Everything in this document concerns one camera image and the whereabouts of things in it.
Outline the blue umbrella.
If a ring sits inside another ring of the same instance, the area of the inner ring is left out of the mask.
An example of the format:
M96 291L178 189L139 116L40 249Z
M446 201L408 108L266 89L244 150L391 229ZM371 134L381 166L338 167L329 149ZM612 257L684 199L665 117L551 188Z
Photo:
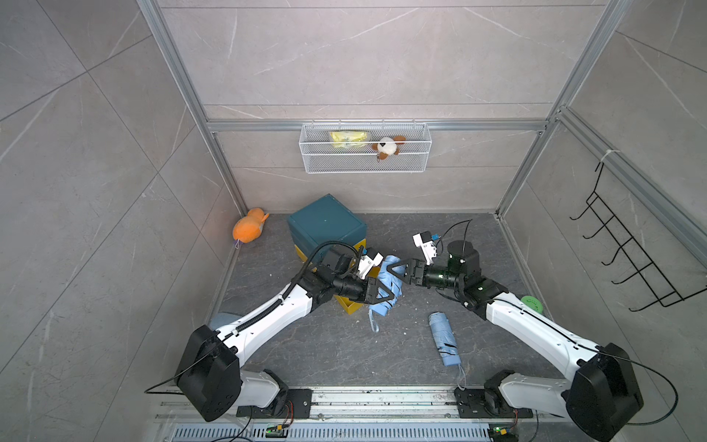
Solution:
M433 340L435 341L436 350L444 366L460 366L461 358L458 352L456 338L445 313L432 313L429 316L428 322Z
M368 308L368 318L373 333L379 332L377 317L385 317L390 310L396 305L398 299L402 295L402 281L399 277L394 276L391 271L397 273L404 272L404 267L400 265L401 259L395 255L387 255L381 263L377 281L386 287L392 294L391 300L386 300L382 303L370 305Z

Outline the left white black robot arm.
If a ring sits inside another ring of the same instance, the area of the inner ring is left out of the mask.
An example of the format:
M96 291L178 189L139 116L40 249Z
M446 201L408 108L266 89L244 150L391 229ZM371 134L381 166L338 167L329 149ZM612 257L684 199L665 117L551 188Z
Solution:
M215 329L203 325L193 331L172 382L206 422L245 407L292 416L287 385L270 370L246 370L246 363L288 325L335 297L368 305L392 302L396 290L384 272L399 262L374 249L325 241L263 305Z

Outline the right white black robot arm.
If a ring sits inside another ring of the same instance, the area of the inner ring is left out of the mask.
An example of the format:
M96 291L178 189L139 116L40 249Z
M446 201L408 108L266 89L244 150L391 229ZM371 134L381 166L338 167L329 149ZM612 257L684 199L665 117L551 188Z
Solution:
M638 364L620 346L601 346L552 322L470 261L451 260L444 268L395 260L380 272L397 283L452 290L467 311L513 334L561 373L559 379L545 379L498 372L483 387L487 414L545 412L570 419L596 441L610 441L626 425L637 424L633 418L644 407L634 372Z

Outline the teal drawer cabinet yellow base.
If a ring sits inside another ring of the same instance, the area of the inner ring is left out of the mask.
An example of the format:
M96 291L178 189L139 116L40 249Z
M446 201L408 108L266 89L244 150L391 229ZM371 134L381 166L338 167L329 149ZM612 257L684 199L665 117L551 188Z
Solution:
M306 259L281 294L281 306L302 318L340 297L333 287L335 278L358 277L357 259L366 248L367 226L330 194L297 211L287 222L296 248Z

